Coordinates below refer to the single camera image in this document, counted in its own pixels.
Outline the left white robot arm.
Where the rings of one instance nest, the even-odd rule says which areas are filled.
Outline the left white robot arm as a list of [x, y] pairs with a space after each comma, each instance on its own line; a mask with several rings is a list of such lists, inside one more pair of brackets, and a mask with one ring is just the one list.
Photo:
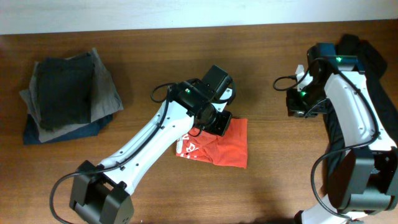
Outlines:
[[144, 174], [192, 128], [223, 136], [232, 117], [224, 108], [235, 94], [230, 80], [169, 84], [158, 112], [127, 144], [97, 166], [85, 161], [78, 167], [70, 208], [87, 223], [128, 223], [134, 214], [131, 196]]

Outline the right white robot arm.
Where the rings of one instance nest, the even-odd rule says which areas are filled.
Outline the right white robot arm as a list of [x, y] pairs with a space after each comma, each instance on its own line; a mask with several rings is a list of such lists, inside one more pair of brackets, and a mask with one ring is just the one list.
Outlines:
[[307, 55], [287, 89], [287, 108], [299, 118], [327, 115], [333, 107], [343, 146], [314, 163], [310, 184], [317, 204], [299, 211], [295, 223], [360, 223], [363, 217], [397, 206], [397, 141], [370, 95], [357, 57]]

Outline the orange t-shirt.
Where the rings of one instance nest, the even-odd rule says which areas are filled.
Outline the orange t-shirt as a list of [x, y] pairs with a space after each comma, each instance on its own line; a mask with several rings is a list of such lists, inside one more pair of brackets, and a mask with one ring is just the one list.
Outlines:
[[248, 165], [248, 120], [233, 118], [224, 136], [192, 128], [177, 140], [176, 156], [216, 166]]

